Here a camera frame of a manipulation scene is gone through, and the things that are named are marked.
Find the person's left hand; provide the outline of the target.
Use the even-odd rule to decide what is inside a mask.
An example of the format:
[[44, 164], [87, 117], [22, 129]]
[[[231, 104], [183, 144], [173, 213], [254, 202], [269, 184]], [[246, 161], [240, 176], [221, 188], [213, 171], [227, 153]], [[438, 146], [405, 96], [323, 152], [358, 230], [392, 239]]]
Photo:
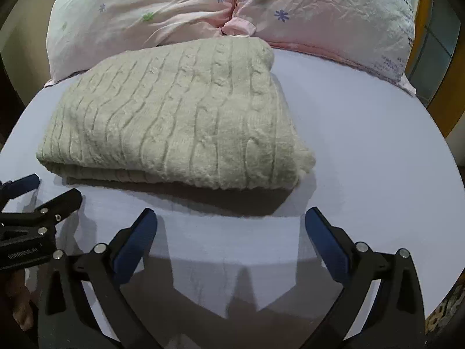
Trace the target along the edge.
[[25, 284], [25, 270], [21, 269], [13, 275], [10, 285], [10, 296], [14, 300], [12, 316], [22, 331], [28, 331], [33, 326], [31, 309], [31, 292]]

